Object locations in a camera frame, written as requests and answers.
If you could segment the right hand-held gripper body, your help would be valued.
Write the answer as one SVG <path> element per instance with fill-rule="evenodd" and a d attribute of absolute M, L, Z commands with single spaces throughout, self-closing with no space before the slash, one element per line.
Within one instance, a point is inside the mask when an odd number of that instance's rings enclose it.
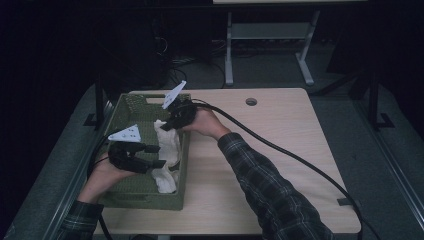
<path fill-rule="evenodd" d="M 197 108 L 194 106 L 192 100 L 189 97 L 183 97 L 181 95 L 181 91 L 185 85 L 186 81 L 183 80 L 179 85 L 166 93 L 162 105 L 162 108 L 169 112 L 169 118 L 166 122 L 181 124 L 182 128 L 190 125 L 197 113 Z"/>

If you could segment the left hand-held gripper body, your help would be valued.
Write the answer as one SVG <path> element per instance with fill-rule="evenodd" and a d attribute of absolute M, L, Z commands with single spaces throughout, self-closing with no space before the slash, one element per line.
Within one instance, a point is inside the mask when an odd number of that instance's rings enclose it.
<path fill-rule="evenodd" d="M 113 132 L 107 136 L 107 139 L 112 142 L 108 156 L 116 168 L 142 174 L 148 171 L 148 162 L 136 156 L 137 152 L 144 151 L 147 147 L 141 142 L 137 124 Z"/>

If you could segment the white bear print cloth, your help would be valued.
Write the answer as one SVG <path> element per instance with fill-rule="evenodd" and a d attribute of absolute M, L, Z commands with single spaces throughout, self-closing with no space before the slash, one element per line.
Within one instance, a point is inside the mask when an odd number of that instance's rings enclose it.
<path fill-rule="evenodd" d="M 159 159 L 166 163 L 160 169 L 153 169 L 151 176 L 155 180 L 158 192 L 162 194 L 174 193 L 177 190 L 179 171 L 175 167 L 180 162 L 180 141 L 175 129 L 165 131 L 162 129 L 164 122 L 156 120 L 154 129 L 159 143 Z"/>

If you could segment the green woven basket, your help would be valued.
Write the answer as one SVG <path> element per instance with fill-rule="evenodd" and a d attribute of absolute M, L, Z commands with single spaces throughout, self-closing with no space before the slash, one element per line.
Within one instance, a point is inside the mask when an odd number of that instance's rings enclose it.
<path fill-rule="evenodd" d="M 164 99 L 163 94 L 121 95 L 100 142 L 99 152 L 108 154 L 109 147 L 112 145 L 112 142 L 107 139 L 108 135 L 135 124 L 138 125 L 142 143 L 159 146 L 154 122 L 161 120 L 165 123 L 169 118 L 169 112 L 162 108 Z M 108 208 L 181 210 L 184 205 L 190 135 L 179 130 L 176 132 L 180 141 L 180 162 L 175 167 L 175 170 L 179 171 L 179 180 L 174 193 L 158 192 L 155 180 L 151 176 L 153 169 L 149 167 L 145 174 L 136 173 L 114 185 L 102 197 L 101 203 Z M 159 152 L 140 151 L 136 153 L 136 156 L 147 162 L 160 160 Z"/>

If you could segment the person's right hand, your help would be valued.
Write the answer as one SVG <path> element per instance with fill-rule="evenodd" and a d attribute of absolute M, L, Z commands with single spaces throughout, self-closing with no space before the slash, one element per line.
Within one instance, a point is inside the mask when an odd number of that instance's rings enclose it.
<path fill-rule="evenodd" d="M 183 127 L 185 131 L 196 131 L 201 135 L 212 137 L 219 140 L 224 135 L 230 133 L 230 130 L 225 127 L 216 115 L 209 109 L 199 108 L 195 119 L 190 125 Z"/>

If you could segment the person's left hand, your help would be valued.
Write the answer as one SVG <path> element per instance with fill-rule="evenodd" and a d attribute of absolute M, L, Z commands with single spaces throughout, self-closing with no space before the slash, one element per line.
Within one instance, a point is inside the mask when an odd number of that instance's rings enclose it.
<path fill-rule="evenodd" d="M 86 181 L 77 200 L 84 203 L 96 204 L 101 196 L 118 182 L 134 176 L 134 172 L 116 168 L 104 153 L 96 162 L 91 175 Z"/>

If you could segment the black stand post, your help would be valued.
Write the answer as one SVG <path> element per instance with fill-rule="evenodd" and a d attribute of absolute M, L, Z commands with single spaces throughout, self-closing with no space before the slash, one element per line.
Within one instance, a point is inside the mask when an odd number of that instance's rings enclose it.
<path fill-rule="evenodd" d="M 368 121 L 375 131 L 382 128 L 394 128 L 394 124 L 386 113 L 378 111 L 379 80 L 378 75 L 373 73 L 369 87 Z"/>
<path fill-rule="evenodd" d="M 95 112 L 89 114 L 84 122 L 84 126 L 93 126 L 96 130 L 98 130 L 105 119 L 104 115 L 104 94 L 103 94 L 103 79 L 102 76 L 99 75 L 94 84 L 95 90 Z"/>

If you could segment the aluminium rail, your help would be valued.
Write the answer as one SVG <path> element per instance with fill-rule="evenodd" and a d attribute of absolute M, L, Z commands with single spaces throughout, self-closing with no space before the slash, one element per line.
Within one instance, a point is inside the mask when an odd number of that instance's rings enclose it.
<path fill-rule="evenodd" d="M 63 219 L 82 190 L 87 171 L 99 152 L 99 143 L 103 139 L 109 115 L 113 112 L 113 104 L 109 100 L 104 101 L 105 119 L 98 130 L 93 126 L 84 126 L 86 117 L 94 112 L 94 100 L 78 104 L 48 159 L 45 180 L 52 183 L 52 188 L 44 196 L 51 197 L 53 203 L 41 240 L 54 240 Z"/>
<path fill-rule="evenodd" d="M 412 212 L 416 222 L 424 232 L 424 202 L 420 199 L 404 171 L 401 169 L 394 155 L 394 152 L 389 147 L 388 143 L 384 140 L 381 131 L 368 121 L 367 110 L 365 106 L 358 101 L 354 101 L 353 106 L 359 114 L 365 127 L 367 128 L 367 131 L 378 146 L 379 151 L 384 157 L 388 171 L 394 178 L 394 181 L 396 182 L 396 185 L 404 200 L 406 201 L 410 211 Z"/>

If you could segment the white metal table frame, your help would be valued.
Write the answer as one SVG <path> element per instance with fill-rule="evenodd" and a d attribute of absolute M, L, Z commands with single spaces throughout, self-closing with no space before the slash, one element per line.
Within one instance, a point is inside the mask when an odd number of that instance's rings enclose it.
<path fill-rule="evenodd" d="M 233 21 L 233 14 L 229 12 L 227 14 L 226 54 L 224 62 L 225 84 L 227 86 L 232 86 L 234 84 L 232 64 L 233 40 L 303 40 L 303 48 L 295 54 L 295 57 L 306 85 L 312 86 L 314 84 L 314 79 L 307 65 L 306 57 L 319 16 L 320 12 L 315 11 L 309 22 L 236 23 Z"/>

